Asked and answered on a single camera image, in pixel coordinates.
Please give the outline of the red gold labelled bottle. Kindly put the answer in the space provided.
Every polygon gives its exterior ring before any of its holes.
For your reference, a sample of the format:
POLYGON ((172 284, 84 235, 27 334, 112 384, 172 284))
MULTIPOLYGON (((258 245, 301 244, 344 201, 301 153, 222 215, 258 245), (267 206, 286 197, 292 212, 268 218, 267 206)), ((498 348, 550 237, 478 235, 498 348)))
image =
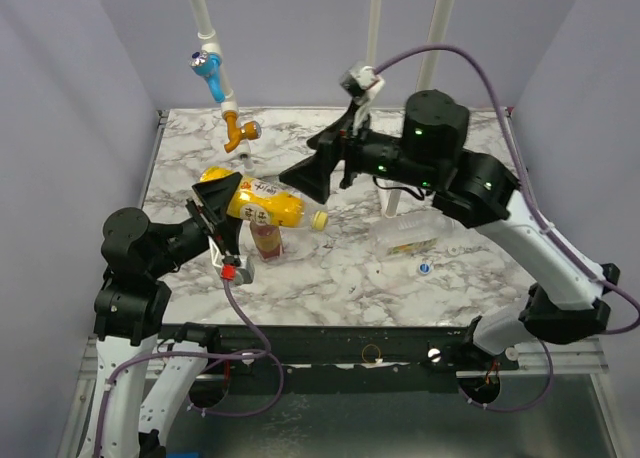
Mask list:
POLYGON ((249 229, 256 249, 264 261, 269 261, 282 255, 283 243, 278 226, 251 222, 249 229))

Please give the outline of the yellow labelled bottle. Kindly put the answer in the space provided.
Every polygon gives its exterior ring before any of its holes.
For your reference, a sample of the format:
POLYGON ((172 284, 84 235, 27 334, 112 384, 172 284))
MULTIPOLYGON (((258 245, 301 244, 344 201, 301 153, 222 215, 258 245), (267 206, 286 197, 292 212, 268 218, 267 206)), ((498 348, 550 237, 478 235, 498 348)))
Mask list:
MULTIPOLYGON (((198 183, 223 178, 231 173, 234 171, 211 167, 203 173, 198 183)), ((312 229, 311 220, 314 213, 326 211, 324 207, 287 192, 278 185, 241 175, 240 185, 226 216, 261 225, 312 229)))

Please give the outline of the large clear plastic bottle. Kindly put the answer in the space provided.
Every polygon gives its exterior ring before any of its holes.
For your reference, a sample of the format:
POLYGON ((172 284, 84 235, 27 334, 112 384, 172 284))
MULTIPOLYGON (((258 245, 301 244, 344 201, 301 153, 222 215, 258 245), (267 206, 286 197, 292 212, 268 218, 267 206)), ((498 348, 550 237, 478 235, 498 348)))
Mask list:
POLYGON ((454 222, 437 210, 417 211, 381 219, 369 231, 372 251, 379 259, 431 250, 454 230, 454 222))

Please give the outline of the yellow bottle cap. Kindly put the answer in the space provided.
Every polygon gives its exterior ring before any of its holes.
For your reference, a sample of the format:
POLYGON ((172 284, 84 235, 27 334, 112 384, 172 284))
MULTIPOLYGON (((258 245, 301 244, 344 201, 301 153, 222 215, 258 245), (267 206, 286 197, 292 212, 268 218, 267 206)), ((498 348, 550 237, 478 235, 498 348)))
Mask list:
POLYGON ((326 211, 317 211, 311 220, 311 228, 315 231, 323 231, 328 223, 328 213, 326 211))

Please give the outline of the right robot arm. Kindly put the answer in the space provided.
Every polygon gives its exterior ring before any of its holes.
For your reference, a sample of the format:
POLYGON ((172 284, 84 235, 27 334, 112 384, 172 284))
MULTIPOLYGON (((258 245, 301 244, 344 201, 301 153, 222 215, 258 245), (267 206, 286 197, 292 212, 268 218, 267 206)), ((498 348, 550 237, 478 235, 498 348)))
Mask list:
POLYGON ((571 262, 573 247, 544 230, 526 207, 522 186, 497 158, 465 149, 469 110, 438 90, 412 94, 400 137, 355 126, 356 107, 309 139, 310 157, 281 172, 282 183, 324 204, 331 175, 344 165, 340 186, 359 174, 432 193, 443 215, 474 229, 506 251, 535 280, 527 297, 472 321, 460 357, 480 370, 516 344, 540 339, 570 344, 605 332, 611 309, 602 297, 620 270, 571 262))

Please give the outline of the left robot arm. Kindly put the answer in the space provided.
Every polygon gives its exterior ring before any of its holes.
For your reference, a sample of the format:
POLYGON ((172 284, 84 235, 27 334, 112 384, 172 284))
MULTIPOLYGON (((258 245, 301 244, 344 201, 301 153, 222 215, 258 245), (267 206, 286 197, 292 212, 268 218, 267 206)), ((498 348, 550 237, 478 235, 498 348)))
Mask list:
POLYGON ((225 282, 250 284, 251 260, 241 255, 242 222, 228 209, 242 176, 228 173, 193 187, 178 224, 152 222, 139 208, 123 208, 103 225, 107 268, 95 299, 97 382, 82 457, 163 457, 174 419, 200 373, 222 354, 217 328, 187 323, 174 345, 158 349, 171 290, 163 277, 209 252, 225 282))

